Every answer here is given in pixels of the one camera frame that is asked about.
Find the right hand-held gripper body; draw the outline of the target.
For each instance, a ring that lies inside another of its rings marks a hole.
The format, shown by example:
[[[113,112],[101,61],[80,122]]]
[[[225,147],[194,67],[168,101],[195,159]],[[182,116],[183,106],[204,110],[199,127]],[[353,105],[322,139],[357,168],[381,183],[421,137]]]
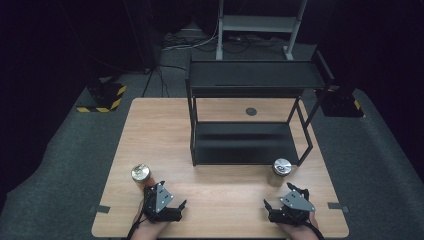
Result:
[[[315,206],[295,190],[281,197],[280,202],[282,206],[279,209],[273,209],[273,213],[268,213],[270,222],[296,226],[305,223],[310,213],[316,211]]]

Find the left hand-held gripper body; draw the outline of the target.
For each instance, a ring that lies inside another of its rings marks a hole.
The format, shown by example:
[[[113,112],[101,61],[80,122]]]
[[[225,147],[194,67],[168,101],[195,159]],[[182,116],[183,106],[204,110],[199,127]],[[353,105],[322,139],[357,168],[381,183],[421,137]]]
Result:
[[[182,219],[182,211],[178,208],[168,208],[173,198],[165,187],[145,187],[143,214],[151,222],[179,222]]]

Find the gold-lidded glass jar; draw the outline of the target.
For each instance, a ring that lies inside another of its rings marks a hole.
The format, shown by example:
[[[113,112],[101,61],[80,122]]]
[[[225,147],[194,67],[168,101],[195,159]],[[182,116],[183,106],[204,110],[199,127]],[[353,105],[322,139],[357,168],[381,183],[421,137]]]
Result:
[[[152,171],[149,166],[144,163],[138,164],[132,168],[131,177],[140,190],[143,190],[145,187],[153,187],[156,184]]]

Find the black two-tier metal shelf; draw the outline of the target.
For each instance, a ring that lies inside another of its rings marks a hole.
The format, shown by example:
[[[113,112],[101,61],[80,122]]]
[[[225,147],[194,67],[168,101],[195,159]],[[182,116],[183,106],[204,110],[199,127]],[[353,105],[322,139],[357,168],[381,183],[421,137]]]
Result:
[[[308,126],[333,82],[333,73],[319,51],[309,61],[189,59],[185,84],[192,164],[268,165],[285,158],[301,165],[313,149]],[[200,120],[199,98],[292,99],[290,113],[299,116],[307,148],[297,153],[289,119]]]

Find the person's right hand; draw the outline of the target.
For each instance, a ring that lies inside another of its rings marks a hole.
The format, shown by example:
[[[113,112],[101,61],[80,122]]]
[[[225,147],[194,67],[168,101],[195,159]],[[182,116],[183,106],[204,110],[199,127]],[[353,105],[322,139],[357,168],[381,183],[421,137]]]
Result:
[[[286,233],[290,240],[319,240],[313,230],[307,226],[293,226],[283,223],[277,223],[277,226]]]

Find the person's left hand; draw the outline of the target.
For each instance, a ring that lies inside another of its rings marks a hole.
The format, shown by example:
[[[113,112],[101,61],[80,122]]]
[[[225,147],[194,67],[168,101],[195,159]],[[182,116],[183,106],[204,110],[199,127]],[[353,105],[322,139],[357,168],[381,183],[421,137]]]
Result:
[[[159,235],[169,226],[169,222],[152,223],[145,220],[142,213],[143,202],[140,202],[133,223],[136,225],[130,240],[156,240]]]

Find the black base with striped tape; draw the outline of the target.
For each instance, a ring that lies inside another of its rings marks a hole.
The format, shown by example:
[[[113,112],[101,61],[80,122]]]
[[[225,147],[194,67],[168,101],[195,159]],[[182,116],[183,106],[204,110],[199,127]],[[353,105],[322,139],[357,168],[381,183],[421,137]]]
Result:
[[[75,107],[80,113],[115,111],[121,103],[126,87],[120,83],[94,81],[86,86]]]
[[[351,91],[342,88],[324,91],[321,109],[327,117],[362,118],[364,112]]]

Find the grey metal stand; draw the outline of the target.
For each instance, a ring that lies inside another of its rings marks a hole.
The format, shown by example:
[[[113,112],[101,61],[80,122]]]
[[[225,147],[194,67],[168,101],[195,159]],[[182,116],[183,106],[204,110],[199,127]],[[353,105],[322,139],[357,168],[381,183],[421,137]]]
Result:
[[[292,50],[302,23],[308,0],[301,0],[295,17],[225,15],[224,0],[218,6],[218,37],[215,58],[223,59],[223,33],[225,31],[289,33],[290,39],[283,53],[287,60],[293,61]]]

